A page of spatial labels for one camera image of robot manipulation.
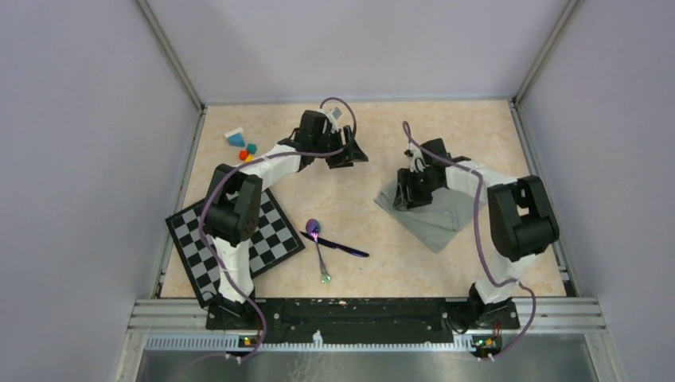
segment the gray cloth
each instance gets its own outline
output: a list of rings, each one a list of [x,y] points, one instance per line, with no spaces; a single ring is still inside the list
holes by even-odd
[[[437,189],[432,195],[434,202],[430,205],[396,211],[393,207],[396,181],[393,181],[380,191],[375,203],[434,253],[438,253],[474,219],[474,198],[446,188]]]

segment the teal cube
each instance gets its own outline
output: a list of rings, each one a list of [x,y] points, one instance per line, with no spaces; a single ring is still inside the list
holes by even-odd
[[[246,151],[248,151],[250,155],[255,155],[256,151],[258,151],[258,146],[254,145],[253,143],[249,143],[248,146],[246,146]]]

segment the utensil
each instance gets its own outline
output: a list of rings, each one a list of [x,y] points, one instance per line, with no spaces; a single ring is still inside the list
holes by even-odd
[[[321,282],[324,284],[330,283],[330,275],[328,274],[326,264],[323,262],[323,258],[321,257],[321,249],[318,247],[318,233],[321,231],[321,225],[316,219],[309,219],[307,224],[305,224],[305,229],[310,234],[317,246],[318,265],[319,269],[321,269]]]
[[[307,232],[300,232],[300,235],[305,236],[309,240],[314,240],[314,237]],[[323,239],[321,237],[318,238],[318,243],[324,247],[343,250],[349,253],[350,255],[355,255],[356,257],[370,257],[370,254],[368,252],[359,251],[358,249],[347,247],[346,245],[338,244],[330,240]]]

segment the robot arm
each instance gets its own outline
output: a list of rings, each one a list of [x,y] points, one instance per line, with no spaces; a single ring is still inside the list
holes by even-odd
[[[466,157],[451,158],[440,138],[421,146],[438,156],[461,163],[462,167],[470,171],[448,166],[410,145],[405,154],[411,159],[411,165],[398,172],[394,208],[405,211],[428,205],[433,201],[431,193],[442,187],[475,197],[478,178],[473,172],[480,173],[482,187],[485,188],[481,192],[480,202],[489,206],[490,234],[498,252],[488,268],[497,283],[520,279],[536,255],[558,240],[558,224],[544,183],[539,177],[516,179],[487,169]],[[519,208],[527,209],[527,213],[521,216]],[[483,274],[469,292],[474,320],[480,322],[481,316],[508,303],[515,286],[516,283],[495,286]]]
[[[329,153],[345,147],[340,154],[326,158],[331,169],[350,167],[354,162],[367,162],[368,157],[356,144],[351,127],[338,127],[340,114],[337,108],[330,112],[305,111],[292,138],[279,141],[261,158],[281,153]],[[247,166],[228,179],[208,210],[205,233],[213,237],[217,255],[223,260],[232,281],[245,294],[253,292],[248,248],[258,226],[261,193],[279,179],[301,171],[314,159],[309,155],[289,155]],[[216,168],[208,195],[231,170],[232,167],[225,164]],[[225,300],[235,304],[245,300],[228,282],[223,269],[220,269],[218,291]]]

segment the blue block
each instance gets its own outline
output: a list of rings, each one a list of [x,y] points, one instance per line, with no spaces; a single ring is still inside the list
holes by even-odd
[[[241,133],[236,133],[228,137],[228,143],[230,146],[234,147],[244,147],[246,143],[244,142],[244,136]]]

